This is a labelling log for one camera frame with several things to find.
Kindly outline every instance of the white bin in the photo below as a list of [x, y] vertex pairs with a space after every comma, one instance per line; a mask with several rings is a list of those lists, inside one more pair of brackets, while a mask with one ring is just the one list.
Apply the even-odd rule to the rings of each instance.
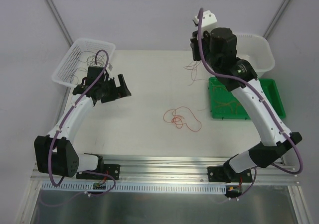
[[268, 41], [256, 34], [235, 33], [237, 36], [237, 56], [247, 60], [258, 77], [275, 66], [275, 59]]
[[101, 49], [108, 52], [110, 61], [115, 51], [115, 45], [113, 43], [87, 38], [77, 39], [54, 71], [52, 80], [67, 87], [76, 87], [76, 84], [72, 84], [74, 73], [78, 67], [83, 65], [79, 57], [83, 52], [91, 52], [92, 55], [94, 55], [94, 53]]

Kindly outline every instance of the metal frame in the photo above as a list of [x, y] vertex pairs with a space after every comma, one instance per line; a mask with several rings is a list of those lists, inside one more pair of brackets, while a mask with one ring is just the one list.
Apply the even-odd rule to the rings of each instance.
[[[292, 0], [283, 0], [270, 21], [264, 37], [267, 39]], [[71, 46], [73, 40], [60, 16], [53, 0], [46, 0], [48, 7], [54, 15], [61, 31]], [[68, 100], [70, 89], [66, 90], [57, 120], [63, 115]], [[119, 183], [162, 183], [162, 184], [208, 184], [208, 166], [221, 166], [228, 158], [183, 158], [183, 157], [136, 157], [104, 155], [105, 163], [120, 164], [121, 173]], [[297, 175], [292, 176], [282, 171], [269, 167], [257, 169], [257, 180], [255, 185], [278, 185], [288, 186], [292, 203], [299, 223], [312, 224], [310, 213], [306, 206], [303, 193]], [[33, 210], [35, 208], [37, 196], [42, 185], [42, 180], [47, 181], [47, 174], [39, 173], [35, 166], [31, 181], [27, 189], [26, 205], [22, 207], [18, 215], [17, 222], [21, 224], [30, 223]], [[81, 182], [75, 178], [66, 178], [66, 181]]]
[[313, 224], [301, 187], [288, 187], [298, 223]]
[[[104, 163], [120, 164], [120, 183], [168, 183], [208, 184], [208, 166], [222, 166], [227, 158], [187, 157], [143, 157], [126, 155], [104, 155]], [[255, 185], [299, 186], [299, 177], [290, 175], [270, 166], [257, 169]], [[48, 180], [47, 174], [39, 173], [35, 165], [31, 180]], [[65, 178], [65, 181], [82, 181]]]
[[278, 22], [280, 21], [280, 18], [283, 16], [284, 12], [286, 11], [288, 5], [290, 4], [292, 0], [283, 0], [282, 3], [280, 4], [278, 10], [276, 11], [273, 19], [269, 23], [263, 37], [265, 39], [268, 39], [269, 36], [272, 34], [276, 26], [278, 25]]

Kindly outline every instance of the loose wire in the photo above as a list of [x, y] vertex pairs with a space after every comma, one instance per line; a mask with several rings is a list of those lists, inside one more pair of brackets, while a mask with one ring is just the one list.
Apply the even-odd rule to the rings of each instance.
[[223, 74], [219, 74], [213, 71], [213, 69], [207, 64], [206, 60], [205, 60], [205, 56], [204, 56], [204, 52], [203, 52], [203, 45], [202, 45], [202, 40], [201, 40], [201, 26], [202, 26], [202, 20], [203, 20], [203, 13], [204, 13], [204, 9], [201, 7], [198, 13], [198, 46], [199, 46], [199, 54], [202, 60], [202, 63], [204, 65], [204, 67], [206, 68], [206, 70], [217, 77], [221, 77], [221, 78], [226, 78], [226, 79], [232, 79], [232, 80], [236, 80], [239, 81], [240, 83], [243, 83], [244, 85], [246, 85], [248, 88], [250, 88], [255, 94], [256, 96], [261, 100], [261, 102], [263, 103], [263, 105], [265, 106], [266, 110], [268, 111], [269, 115], [271, 116], [272, 120], [274, 121], [275, 125], [277, 126], [277, 128], [279, 129], [279, 131], [283, 134], [283, 136], [285, 137], [285, 139], [287, 139], [289, 141], [289, 143], [291, 144], [292, 148], [294, 149], [296, 156], [298, 158], [299, 161], [299, 170], [296, 172], [293, 171], [289, 171], [285, 168], [282, 168], [280, 166], [278, 166], [277, 164], [271, 164], [274, 167], [289, 173], [289, 174], [300, 174], [303, 169], [304, 169], [304, 163], [303, 160], [301, 158], [301, 154], [298, 150], [298, 148], [296, 147], [295, 143], [292, 141], [292, 139], [285, 133], [284, 129], [281, 127], [280, 123], [277, 121], [274, 113], [272, 112], [271, 108], [269, 107], [269, 105], [267, 104], [267, 102], [264, 100], [263, 96], [248, 82], [244, 81], [243, 79], [239, 78], [239, 77], [235, 77], [235, 76], [230, 76], [230, 75], [223, 75]]
[[200, 65], [200, 61], [192, 61], [188, 66], [184, 66], [184, 69], [191, 71], [190, 78], [192, 79], [192, 83], [188, 86], [194, 84], [195, 81], [206, 81], [206, 79], [196, 79], [197, 77], [197, 67]]
[[[200, 123], [200, 128], [199, 128], [198, 130], [193, 130], [193, 129], [191, 129], [191, 128], [188, 126], [188, 124], [187, 124], [186, 122], [184, 122], [185, 118], [184, 118], [183, 116], [181, 116], [181, 115], [177, 115], [177, 114], [176, 114], [177, 110], [178, 110], [178, 109], [181, 109], [181, 108], [188, 109], [188, 110], [191, 112], [191, 114], [194, 116], [195, 120], [197, 120], [197, 121]], [[167, 121], [167, 120], [165, 119], [165, 115], [166, 115], [168, 112], [170, 112], [170, 111], [172, 111], [171, 114], [172, 114], [173, 118], [171, 119], [171, 121]], [[163, 120], [164, 120], [165, 122], [167, 122], [167, 123], [174, 123], [175, 126], [176, 126], [176, 128], [178, 128], [178, 129], [183, 128], [183, 125], [186, 125], [186, 127], [187, 127], [190, 131], [193, 131], [193, 132], [198, 132], [198, 131], [200, 131], [200, 129], [201, 129], [201, 122], [196, 118], [196, 116], [195, 116], [194, 113], [190, 110], [190, 108], [185, 107], [185, 106], [181, 106], [181, 107], [178, 107], [178, 108], [176, 108], [176, 109], [170, 109], [170, 110], [166, 111], [166, 112], [164, 113], [164, 115], [163, 115]]]
[[110, 178], [110, 179], [113, 181], [114, 184], [113, 184], [113, 186], [110, 187], [108, 190], [105, 190], [105, 191], [101, 190], [101, 192], [102, 192], [101, 194], [92, 194], [92, 193], [88, 193], [88, 191], [78, 192], [78, 193], [76, 193], [74, 196], [72, 196], [70, 199], [68, 199], [67, 201], [62, 202], [62, 203], [59, 203], [59, 204], [53, 204], [53, 205], [52, 205], [52, 204], [47, 204], [47, 203], [45, 203], [45, 202], [42, 200], [42, 193], [43, 193], [43, 191], [41, 191], [41, 192], [39, 193], [38, 201], [39, 201], [42, 205], [44, 205], [44, 206], [46, 206], [46, 207], [49, 207], [49, 208], [57, 208], [57, 207], [60, 207], [60, 206], [62, 206], [62, 205], [65, 205], [65, 204], [69, 203], [70, 201], [72, 201], [72, 200], [75, 199], [76, 197], [80, 196], [81, 194], [88, 195], [88, 197], [100, 197], [100, 196], [103, 196], [103, 195], [107, 194], [108, 192], [110, 192], [112, 189], [115, 188], [116, 181], [115, 181], [115, 179], [114, 179], [112, 176], [110, 176], [110, 175], [108, 175], [108, 174], [96, 173], [96, 172], [91, 172], [91, 171], [83, 171], [83, 173], [89, 173], [89, 174], [94, 174], [94, 175], [100, 175], [100, 176], [104, 176], [104, 177], [106, 177], [106, 178]]

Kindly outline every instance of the white wall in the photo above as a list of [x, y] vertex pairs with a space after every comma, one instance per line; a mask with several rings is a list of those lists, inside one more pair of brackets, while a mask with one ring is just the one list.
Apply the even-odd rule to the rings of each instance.
[[118, 50], [190, 50], [201, 6], [219, 25], [262, 35], [282, 0], [53, 0], [72, 39], [90, 37]]
[[17, 214], [35, 163], [33, 142], [65, 89], [51, 74], [68, 50], [44, 0], [0, 0], [0, 223]]
[[[276, 66], [267, 75], [276, 80], [291, 130], [299, 131], [298, 145], [305, 170], [301, 185], [314, 218], [319, 222], [319, 0], [293, 0], [269, 39]], [[293, 152], [288, 161], [295, 162]]]

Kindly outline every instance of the table surface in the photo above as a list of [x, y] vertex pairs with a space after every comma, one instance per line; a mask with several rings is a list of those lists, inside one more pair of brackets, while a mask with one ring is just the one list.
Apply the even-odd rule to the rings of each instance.
[[[122, 73], [131, 97], [101, 104], [84, 119], [75, 137], [78, 153], [170, 157], [231, 157], [260, 142], [250, 120], [213, 119], [208, 78], [203, 65], [192, 83], [190, 51], [115, 51], [112, 75]], [[198, 132], [163, 120], [169, 109], [192, 110], [202, 123]], [[180, 114], [190, 128], [199, 123], [186, 109]]]

